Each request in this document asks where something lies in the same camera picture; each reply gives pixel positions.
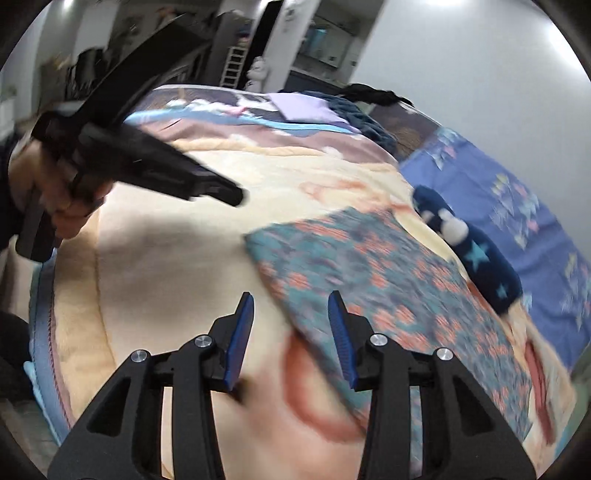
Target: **metal screw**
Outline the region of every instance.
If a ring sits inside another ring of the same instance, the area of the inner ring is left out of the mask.
[[[437,356],[441,360],[451,360],[453,358],[453,352],[449,348],[440,348],[437,351]]]
[[[148,352],[146,350],[136,350],[131,354],[131,361],[137,364],[145,361],[148,358]]]
[[[205,348],[210,346],[213,343],[213,339],[209,335],[199,335],[195,339],[195,345],[199,348]]]
[[[384,345],[386,345],[386,343],[388,343],[388,337],[386,337],[385,335],[382,335],[381,333],[376,333],[375,335],[372,335],[369,338],[369,341],[371,342],[372,345],[384,346]]]

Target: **bed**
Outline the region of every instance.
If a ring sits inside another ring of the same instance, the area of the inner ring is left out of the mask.
[[[397,156],[414,154],[401,168],[363,135],[287,123],[265,95],[168,85],[144,99],[130,122],[243,184],[250,201],[231,209],[117,186],[81,235],[36,270],[28,373],[57,441],[133,350],[177,349],[248,290],[256,316],[245,401],[214,397],[227,477],[356,478],[369,397],[348,389],[336,360],[326,299],[339,289],[351,311],[402,346],[451,346],[545,471],[576,401],[569,363],[527,302],[497,316],[414,212],[413,180],[401,172],[422,171],[414,166],[432,158],[433,140],[424,140],[438,125],[411,108],[390,111],[391,123],[387,111],[373,115],[406,135]],[[466,201],[454,200],[456,211]],[[416,476],[420,401],[411,399]],[[168,394],[165,406],[170,415]]]
[[[576,382],[577,409],[560,452],[589,405],[589,263],[534,192],[457,132],[438,129],[401,172],[486,232],[518,273],[523,308]]]

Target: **ladder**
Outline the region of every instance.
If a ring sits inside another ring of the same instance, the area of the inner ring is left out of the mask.
[[[230,47],[228,57],[223,68],[220,87],[235,89],[238,87],[240,73],[246,60],[246,49],[243,47]]]

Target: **star print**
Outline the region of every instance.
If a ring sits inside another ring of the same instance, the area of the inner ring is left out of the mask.
[[[487,244],[478,245],[475,241],[472,241],[472,249],[470,250],[470,253],[464,256],[464,260],[471,262],[474,272],[477,272],[481,263],[491,261],[486,252],[488,252]]]
[[[509,295],[507,295],[507,288],[501,284],[496,291],[496,296],[499,297],[501,300],[505,300]]]

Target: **pillow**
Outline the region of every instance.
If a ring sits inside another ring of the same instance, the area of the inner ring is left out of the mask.
[[[339,117],[330,108],[326,100],[302,93],[269,93],[271,102],[281,111],[288,122],[301,124],[334,125],[360,133],[355,127]]]

